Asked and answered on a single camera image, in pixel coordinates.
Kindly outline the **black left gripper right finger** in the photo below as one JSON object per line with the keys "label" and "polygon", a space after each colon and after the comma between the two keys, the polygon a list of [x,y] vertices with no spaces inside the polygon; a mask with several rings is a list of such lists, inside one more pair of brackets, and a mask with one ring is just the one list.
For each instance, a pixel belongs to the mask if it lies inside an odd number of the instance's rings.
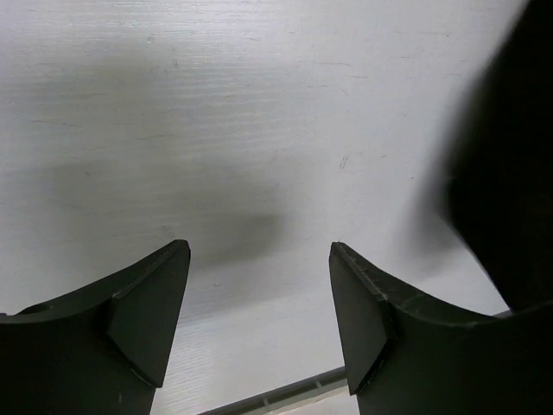
{"label": "black left gripper right finger", "polygon": [[549,414],[552,306],[485,316],[431,296],[335,242],[334,307],[363,414]]}

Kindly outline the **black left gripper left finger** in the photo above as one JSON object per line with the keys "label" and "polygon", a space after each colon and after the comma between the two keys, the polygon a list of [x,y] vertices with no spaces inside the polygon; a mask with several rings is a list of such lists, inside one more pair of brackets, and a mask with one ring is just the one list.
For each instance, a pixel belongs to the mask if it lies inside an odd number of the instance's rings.
{"label": "black left gripper left finger", "polygon": [[3,414],[148,414],[188,280],[174,240],[121,271],[1,315]]}

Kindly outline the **black skirt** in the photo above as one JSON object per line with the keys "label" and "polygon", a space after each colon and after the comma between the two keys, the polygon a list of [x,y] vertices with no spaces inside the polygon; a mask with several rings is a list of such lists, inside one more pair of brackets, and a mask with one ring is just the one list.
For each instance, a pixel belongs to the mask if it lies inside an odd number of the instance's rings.
{"label": "black skirt", "polygon": [[443,213],[512,310],[552,298],[552,4],[529,1],[441,174]]}

